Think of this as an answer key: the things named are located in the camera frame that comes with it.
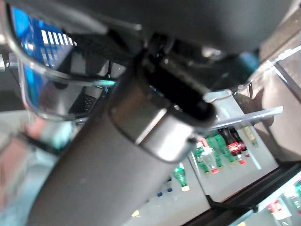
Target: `coca-cola bottle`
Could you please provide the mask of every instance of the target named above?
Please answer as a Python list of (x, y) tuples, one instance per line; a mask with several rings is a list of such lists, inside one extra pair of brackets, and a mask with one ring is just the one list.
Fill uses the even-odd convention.
[(243, 140), (240, 138), (236, 129), (234, 127), (231, 127), (231, 128), (229, 128), (229, 131), (230, 131), (231, 135), (233, 136), (233, 138), (235, 139), (235, 141), (238, 142), (238, 145), (239, 145), (240, 149), (243, 151), (243, 153), (245, 154), (245, 157), (250, 157), (249, 151), (248, 151), (245, 143), (243, 142)]

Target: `plastic bottle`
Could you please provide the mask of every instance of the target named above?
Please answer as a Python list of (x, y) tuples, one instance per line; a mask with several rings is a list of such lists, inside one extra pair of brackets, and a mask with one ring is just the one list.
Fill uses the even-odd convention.
[(256, 136), (251, 131), (251, 129), (248, 126), (246, 126), (246, 127), (243, 127), (242, 130), (245, 133), (246, 137), (249, 139), (249, 141), (253, 144), (253, 146), (258, 147)]
[(298, 196), (301, 198), (301, 183), (300, 183), (300, 181), (295, 184), (295, 191), (298, 194)]
[(232, 136), (234, 137), (235, 141), (238, 142), (240, 149), (245, 154), (245, 157), (247, 157), (247, 158), (250, 157), (249, 151), (248, 151), (245, 143), (243, 142), (243, 140), (240, 138), (236, 129), (234, 127), (231, 127), (231, 128), (229, 128), (229, 131), (232, 134)]
[(238, 156), (239, 164), (244, 165), (246, 161), (242, 158), (242, 152), (239, 147), (238, 142), (235, 141), (233, 136), (231, 135), (230, 131), (226, 128), (218, 130), (221, 136), (224, 138), (228, 149), (230, 150), (233, 156)]
[(190, 190), (190, 188), (187, 184), (183, 163), (180, 162), (180, 164), (177, 166), (177, 168), (174, 169), (174, 178), (176, 178), (179, 181), (179, 183), (181, 185), (181, 190), (183, 192)]
[(290, 219), (291, 213), (283, 202), (279, 200), (274, 201), (269, 205), (269, 211), (272, 213), (277, 225), (293, 226)]
[(205, 138), (201, 138), (201, 143), (203, 145), (203, 152), (201, 153), (201, 157), (205, 165), (210, 169), (212, 173), (218, 173), (219, 170), (217, 168), (215, 153), (213, 148), (209, 146)]
[(194, 154), (194, 157), (198, 163), (198, 167), (201, 168), (203, 170), (203, 172), (205, 174), (209, 174), (209, 169), (208, 167), (205, 165), (205, 163), (203, 162), (203, 159), (201, 157), (201, 152), (203, 151), (203, 147), (200, 149), (200, 148), (196, 148), (193, 152)]
[(213, 137), (207, 137), (206, 141), (209, 144), (209, 146), (211, 148), (213, 148), (213, 150), (214, 150), (215, 161), (216, 161), (216, 164), (217, 164), (218, 168), (222, 169), (223, 168), (222, 160), (221, 160), (219, 151), (217, 151), (217, 150), (220, 149), (219, 146), (218, 146), (218, 143), (216, 142), (216, 140)]
[(235, 163), (234, 156), (229, 151), (227, 144), (226, 144), (225, 140), (222, 138), (222, 136), (220, 134), (217, 134), (214, 136), (214, 138), (217, 141), (222, 154), (229, 160), (229, 162), (231, 164), (234, 164)]

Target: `red bottle cap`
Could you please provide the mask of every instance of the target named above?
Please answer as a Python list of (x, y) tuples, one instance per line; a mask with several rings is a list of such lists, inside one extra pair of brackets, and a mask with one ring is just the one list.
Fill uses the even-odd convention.
[(241, 161), (239, 161), (239, 164), (240, 164), (240, 165), (245, 165), (245, 164), (246, 164), (246, 160), (241, 160)]
[(201, 140), (200, 140), (201, 142), (202, 142), (202, 144), (203, 144), (203, 146), (204, 147), (207, 147), (207, 146), (209, 146), (209, 144), (207, 143), (207, 141), (206, 141), (206, 139), (205, 138), (201, 138)]
[(219, 170), (218, 170), (218, 168), (214, 168), (214, 169), (211, 170), (211, 172), (212, 172), (212, 173), (218, 173)]

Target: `red label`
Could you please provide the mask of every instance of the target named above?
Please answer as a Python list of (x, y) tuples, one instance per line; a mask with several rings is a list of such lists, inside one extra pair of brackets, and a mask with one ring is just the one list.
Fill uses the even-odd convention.
[(269, 210), (272, 213), (281, 211), (282, 210), (282, 205), (280, 204), (279, 200), (276, 200), (275, 202), (271, 203), (269, 205)]
[(207, 141), (206, 141), (205, 138), (201, 138), (201, 142), (202, 142), (202, 144), (203, 144), (204, 147), (209, 146), (209, 144), (207, 143)]
[(244, 142), (241, 142), (241, 143), (239, 143), (239, 147), (240, 147), (241, 149), (243, 149), (243, 148), (246, 147), (246, 145), (244, 144)]
[(227, 147), (228, 147), (228, 149), (230, 150), (231, 153), (240, 151), (240, 147), (239, 147), (239, 144), (237, 142), (229, 144)]

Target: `green bottle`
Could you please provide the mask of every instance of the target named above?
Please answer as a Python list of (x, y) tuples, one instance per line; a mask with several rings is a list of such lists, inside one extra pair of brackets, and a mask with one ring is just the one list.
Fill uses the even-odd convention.
[(205, 163), (203, 162), (203, 159), (202, 159), (202, 157), (201, 157), (202, 151), (204, 151), (204, 150), (202, 149), (202, 147), (196, 148), (196, 149), (194, 150), (194, 152), (193, 152), (193, 155), (194, 155), (194, 157), (195, 157), (195, 159), (196, 159), (196, 161), (197, 161), (197, 163), (198, 163), (198, 166), (204, 171), (205, 174), (209, 174), (209, 173), (210, 173), (210, 172), (209, 172), (209, 169), (208, 169), (208, 167), (205, 165)]
[(184, 169), (183, 163), (180, 162), (180, 164), (177, 166), (177, 168), (175, 168), (174, 178), (176, 178), (179, 181), (179, 183), (181, 185), (181, 190), (183, 192), (186, 192), (186, 191), (190, 190), (190, 188), (187, 184), (185, 169)]
[(220, 147), (218, 146), (218, 143), (216, 142), (214, 137), (207, 137), (206, 140), (207, 140), (207, 143), (209, 144), (209, 146), (211, 148), (213, 148), (213, 150), (215, 150), (215, 152), (214, 152), (215, 161), (216, 161), (218, 168), (223, 169), (224, 166), (222, 165), (222, 160), (221, 160), (220, 153), (219, 153)]
[(298, 196), (301, 198), (301, 184), (300, 184), (300, 181), (296, 183), (295, 191), (298, 194)]
[(214, 138), (217, 141), (217, 143), (218, 143), (218, 145), (219, 145), (219, 147), (222, 151), (222, 154), (229, 160), (229, 162), (231, 164), (234, 164), (235, 163), (235, 158), (231, 154), (229, 149), (227, 148), (227, 144), (226, 144), (224, 138), (222, 138), (222, 136), (220, 134), (215, 135)]
[(203, 170), (203, 172), (207, 175), (210, 174), (208, 167), (204, 163), (202, 157), (199, 158), (198, 160), (198, 166)]
[(208, 143), (208, 145), (214, 149), (215, 154), (222, 154), (222, 149), (220, 148), (220, 146), (218, 145), (218, 142), (216, 141), (216, 139), (214, 137), (207, 137), (206, 141)]

